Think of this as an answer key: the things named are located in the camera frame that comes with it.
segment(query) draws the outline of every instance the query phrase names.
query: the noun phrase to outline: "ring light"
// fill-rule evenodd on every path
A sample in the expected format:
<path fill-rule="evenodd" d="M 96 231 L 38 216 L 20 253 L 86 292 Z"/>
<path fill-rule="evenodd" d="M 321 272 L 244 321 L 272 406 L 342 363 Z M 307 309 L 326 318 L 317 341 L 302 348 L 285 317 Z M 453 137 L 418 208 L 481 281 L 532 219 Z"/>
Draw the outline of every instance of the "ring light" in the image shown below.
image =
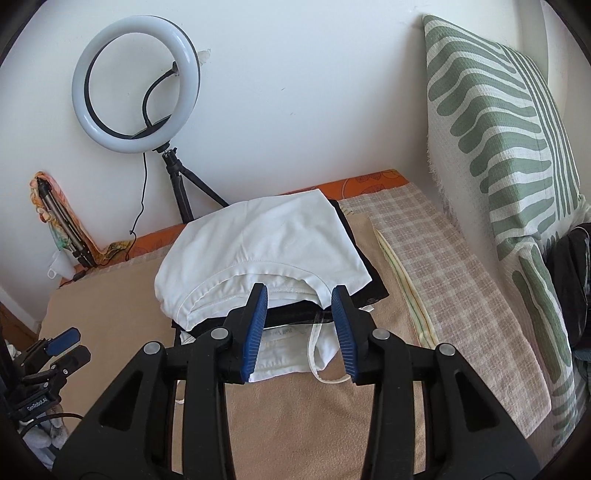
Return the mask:
<path fill-rule="evenodd" d="M 109 43 L 128 33 L 143 33 L 160 40 L 173 55 L 180 77 L 178 100 L 170 117 L 135 135 L 121 134 L 100 121 L 89 95 L 90 72 L 96 59 Z M 197 52 L 183 30 L 164 18 L 136 15 L 109 25 L 84 49 L 72 80 L 72 103 L 82 128 L 99 145 L 119 153 L 142 153 L 162 147 L 181 130 L 197 101 L 199 84 Z"/>

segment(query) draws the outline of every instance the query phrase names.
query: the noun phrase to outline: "silver bolt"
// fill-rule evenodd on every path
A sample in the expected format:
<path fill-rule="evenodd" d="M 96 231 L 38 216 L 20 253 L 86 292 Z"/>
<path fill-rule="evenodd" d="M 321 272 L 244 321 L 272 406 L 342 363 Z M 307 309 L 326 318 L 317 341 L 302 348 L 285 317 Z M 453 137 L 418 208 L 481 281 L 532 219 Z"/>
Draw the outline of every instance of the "silver bolt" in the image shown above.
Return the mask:
<path fill-rule="evenodd" d="M 144 353 L 146 355 L 154 355 L 160 351 L 160 344 L 158 342 L 148 342 L 144 345 Z"/>
<path fill-rule="evenodd" d="M 214 328 L 212 330 L 212 338 L 214 340 L 224 340 L 228 336 L 228 331 L 223 327 Z"/>
<path fill-rule="evenodd" d="M 376 328 L 371 334 L 378 340 L 388 340 L 390 338 L 390 332 L 384 328 Z"/>
<path fill-rule="evenodd" d="M 449 343 L 442 343 L 439 345 L 439 351 L 446 356 L 454 356 L 456 354 L 456 349 Z"/>

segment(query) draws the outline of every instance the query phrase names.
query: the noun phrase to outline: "black garment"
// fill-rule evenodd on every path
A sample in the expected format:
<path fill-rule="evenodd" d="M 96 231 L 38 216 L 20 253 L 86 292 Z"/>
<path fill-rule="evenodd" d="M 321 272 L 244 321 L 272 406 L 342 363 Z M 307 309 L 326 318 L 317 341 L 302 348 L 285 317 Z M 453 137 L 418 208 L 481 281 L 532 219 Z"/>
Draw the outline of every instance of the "black garment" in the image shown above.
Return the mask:
<path fill-rule="evenodd" d="M 351 295 L 353 305 L 356 308 L 366 307 L 367 305 L 372 305 L 386 298 L 389 295 L 388 290 L 384 286 L 384 282 L 382 282 L 382 278 L 379 276 L 378 271 L 363 254 L 363 252 L 357 247 L 357 244 L 355 243 L 355 237 L 353 236 L 353 232 L 351 231 L 351 227 L 349 226 L 349 222 L 347 221 L 345 214 L 340 209 L 339 202 L 336 200 L 329 200 L 329 202 L 336 210 L 339 220 L 343 224 L 343 227 L 345 227 L 347 235 L 355 246 L 357 253 L 361 257 L 361 260 L 363 261 L 363 264 L 365 265 L 365 268 L 371 277 L 371 281 L 366 286 Z M 191 330 L 189 333 L 197 338 L 202 333 L 205 333 L 212 328 L 221 326 L 223 321 L 223 317 L 205 319 L 196 325 L 195 328 L 193 328 L 193 330 Z M 293 325 L 296 323 L 301 324 L 328 322 L 332 322 L 332 311 L 330 306 L 323 310 L 322 307 L 313 301 L 300 300 L 290 305 L 283 305 L 281 307 L 273 307 L 269 309 L 267 311 L 265 328 L 279 327 L 281 325 Z M 183 330 L 183 328 L 175 321 L 173 321 L 172 327 Z"/>
<path fill-rule="evenodd" d="M 590 233 L 591 223 L 578 225 L 556 242 L 546 259 L 574 351 L 591 348 L 591 321 L 587 321 L 591 303 Z"/>

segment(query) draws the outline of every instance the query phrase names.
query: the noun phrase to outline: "plaid blanket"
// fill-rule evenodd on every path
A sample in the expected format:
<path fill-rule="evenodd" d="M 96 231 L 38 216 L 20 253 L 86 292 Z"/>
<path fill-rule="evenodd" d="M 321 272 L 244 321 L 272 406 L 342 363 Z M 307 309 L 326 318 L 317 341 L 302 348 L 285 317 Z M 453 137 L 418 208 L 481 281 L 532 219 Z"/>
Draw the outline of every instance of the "plaid blanket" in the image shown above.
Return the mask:
<path fill-rule="evenodd" d="M 529 436 L 550 412 L 548 388 L 519 323 L 460 233 L 412 184 L 339 203 L 370 217 L 404 264 L 439 341 L 461 351 Z"/>

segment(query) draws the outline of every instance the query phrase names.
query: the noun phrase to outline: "white cup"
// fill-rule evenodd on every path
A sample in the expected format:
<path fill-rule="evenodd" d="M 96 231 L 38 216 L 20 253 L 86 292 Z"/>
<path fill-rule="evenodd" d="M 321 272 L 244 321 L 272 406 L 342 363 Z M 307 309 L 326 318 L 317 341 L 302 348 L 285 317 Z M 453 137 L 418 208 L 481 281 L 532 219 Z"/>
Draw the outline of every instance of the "white cup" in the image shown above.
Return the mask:
<path fill-rule="evenodd" d="M 55 278 L 56 275 L 60 275 L 67 280 L 71 280 L 76 275 L 76 269 L 65 250 L 58 250 L 53 254 L 51 258 L 51 265 L 47 271 L 49 278 Z"/>

